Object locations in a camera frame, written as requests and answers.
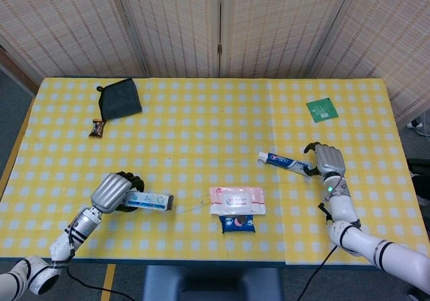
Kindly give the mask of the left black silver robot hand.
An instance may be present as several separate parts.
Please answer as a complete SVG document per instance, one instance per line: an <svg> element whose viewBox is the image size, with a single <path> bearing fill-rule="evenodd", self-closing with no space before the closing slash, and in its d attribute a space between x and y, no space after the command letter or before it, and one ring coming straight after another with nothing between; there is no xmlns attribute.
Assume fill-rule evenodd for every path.
<svg viewBox="0 0 430 301"><path fill-rule="evenodd" d="M131 172L110 173L92 193L91 204L103 214L133 212L137 207L127 206L124 202L129 191L143 192L144 181Z"/></svg>

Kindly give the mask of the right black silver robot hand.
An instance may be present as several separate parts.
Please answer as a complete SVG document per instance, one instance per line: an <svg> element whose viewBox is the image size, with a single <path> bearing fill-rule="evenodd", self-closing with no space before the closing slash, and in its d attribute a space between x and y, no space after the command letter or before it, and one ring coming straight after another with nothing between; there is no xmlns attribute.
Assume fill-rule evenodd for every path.
<svg viewBox="0 0 430 301"><path fill-rule="evenodd" d="M324 179L335 175L344 176L346 166L339 149L319 142L312 142L305 147L304 153L308 151L315 152L316 167L313 169L303 167L307 176L321 176Z"/></svg>

